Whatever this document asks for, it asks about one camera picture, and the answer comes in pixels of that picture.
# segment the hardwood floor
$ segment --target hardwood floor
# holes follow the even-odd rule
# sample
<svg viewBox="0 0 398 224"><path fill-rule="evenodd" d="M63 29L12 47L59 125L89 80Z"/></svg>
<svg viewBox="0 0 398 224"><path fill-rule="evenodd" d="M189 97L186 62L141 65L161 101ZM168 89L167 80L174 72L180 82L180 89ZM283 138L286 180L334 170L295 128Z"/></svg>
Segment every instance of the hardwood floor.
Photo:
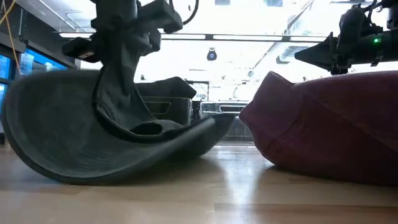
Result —
<svg viewBox="0 0 398 224"><path fill-rule="evenodd" d="M160 164L118 187L53 182L0 149L1 224L398 223L398 191L282 172L250 146Z"/></svg>

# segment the maroon fabric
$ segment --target maroon fabric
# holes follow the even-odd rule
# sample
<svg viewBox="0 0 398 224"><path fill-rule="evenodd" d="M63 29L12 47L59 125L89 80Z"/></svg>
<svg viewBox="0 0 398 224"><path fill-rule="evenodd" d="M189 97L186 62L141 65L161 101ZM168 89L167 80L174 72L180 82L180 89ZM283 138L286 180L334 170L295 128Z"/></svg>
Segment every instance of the maroon fabric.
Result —
<svg viewBox="0 0 398 224"><path fill-rule="evenodd" d="M270 72L240 118L261 154L283 169L398 185L398 72L296 85Z"/></svg>

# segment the ceiling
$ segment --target ceiling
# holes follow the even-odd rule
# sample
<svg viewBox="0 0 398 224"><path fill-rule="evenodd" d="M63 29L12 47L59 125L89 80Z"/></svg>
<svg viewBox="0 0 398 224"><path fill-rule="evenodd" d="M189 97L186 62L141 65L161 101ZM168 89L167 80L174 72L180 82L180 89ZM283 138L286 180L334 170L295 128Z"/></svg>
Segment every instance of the ceiling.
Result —
<svg viewBox="0 0 398 224"><path fill-rule="evenodd" d="M152 0L141 0L147 4ZM338 21L349 4L331 4L315 0L302 15L296 26L287 27L289 21L309 0L283 0L283 7L269 7L265 2L276 0L230 0L229 6L217 6L217 0L201 0L197 16L181 31L195 34L282 34L289 30L292 35L328 35L338 32ZM90 20L95 17L95 5L90 0L17 0L39 19L59 32L93 32ZM174 0L175 9L183 19L192 13L195 0ZM373 15L374 21L385 23L381 14ZM289 67L304 66L301 62L279 65L276 58L292 59L293 49L302 49L300 44L273 44L270 42L210 42L210 41L163 41L160 52L148 55L140 61L137 74L148 79L169 76L186 76L197 80L247 80L253 66L265 56L255 72L265 75L269 70L294 73ZM206 55L215 48L218 59L209 62Z"/></svg>

